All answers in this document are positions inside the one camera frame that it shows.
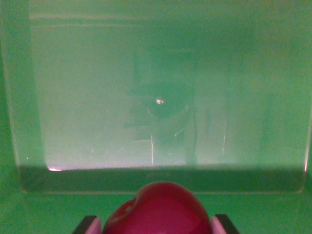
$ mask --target red ball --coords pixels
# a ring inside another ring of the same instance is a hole
[[[106,221],[103,234],[211,234],[205,208],[186,188],[157,182],[141,188]]]

